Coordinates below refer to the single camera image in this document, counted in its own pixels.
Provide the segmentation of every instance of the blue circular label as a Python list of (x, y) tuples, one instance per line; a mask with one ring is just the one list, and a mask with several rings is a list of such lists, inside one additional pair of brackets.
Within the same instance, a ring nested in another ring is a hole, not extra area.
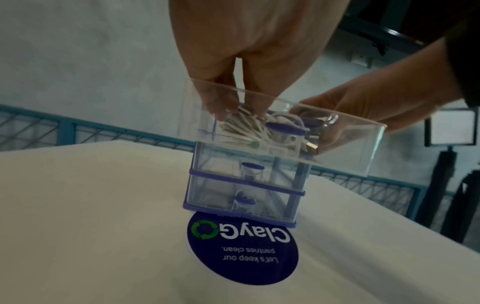
[(188, 242), (208, 268), (232, 281), (268, 285), (290, 276), (299, 250), (280, 226), (197, 212), (188, 223)]

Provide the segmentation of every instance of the table top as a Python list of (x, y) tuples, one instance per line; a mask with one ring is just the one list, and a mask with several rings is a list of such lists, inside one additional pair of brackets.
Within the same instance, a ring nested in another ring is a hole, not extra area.
[(182, 203), (192, 154), (128, 142), (0, 153), (1, 303), (477, 303), (480, 255), (311, 176), (282, 282), (206, 268)]

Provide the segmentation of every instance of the person's left hand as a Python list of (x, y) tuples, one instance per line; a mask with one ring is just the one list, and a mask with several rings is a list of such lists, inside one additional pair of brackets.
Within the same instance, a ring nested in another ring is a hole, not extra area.
[[(170, 0), (176, 44), (191, 78), (236, 87), (242, 59), (245, 104), (262, 115), (320, 56), (349, 0)], [(238, 96), (197, 90), (219, 120), (234, 113)]]

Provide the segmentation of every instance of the green arrow logo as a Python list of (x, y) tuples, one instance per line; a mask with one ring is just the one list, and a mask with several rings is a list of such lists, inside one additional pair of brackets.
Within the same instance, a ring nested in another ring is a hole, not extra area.
[[(213, 229), (213, 231), (210, 234), (200, 234), (198, 232), (198, 227), (200, 227), (200, 225), (208, 225)], [(214, 238), (214, 237), (217, 236), (217, 234), (219, 233), (219, 227), (217, 226), (217, 224), (215, 224), (213, 222), (210, 222), (210, 221), (207, 221), (207, 220), (201, 220), (201, 221), (193, 223), (193, 225), (191, 226), (191, 232), (194, 236), (196, 236), (198, 238), (209, 239), (209, 238)]]

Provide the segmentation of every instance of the concrete wall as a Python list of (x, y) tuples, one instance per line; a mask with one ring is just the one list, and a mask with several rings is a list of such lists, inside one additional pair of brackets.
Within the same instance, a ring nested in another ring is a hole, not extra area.
[[(349, 62), (353, 50), (375, 57), (372, 69), (405, 56), (381, 58), (371, 42), (338, 31), (282, 97), (298, 101), (370, 71)], [(186, 77), (166, 0), (0, 2), (2, 104), (173, 135)], [(423, 147), (423, 131), (418, 124), (386, 136), (371, 175), (428, 184), (441, 149)], [(458, 149), (451, 189), (476, 167), (479, 150)]]

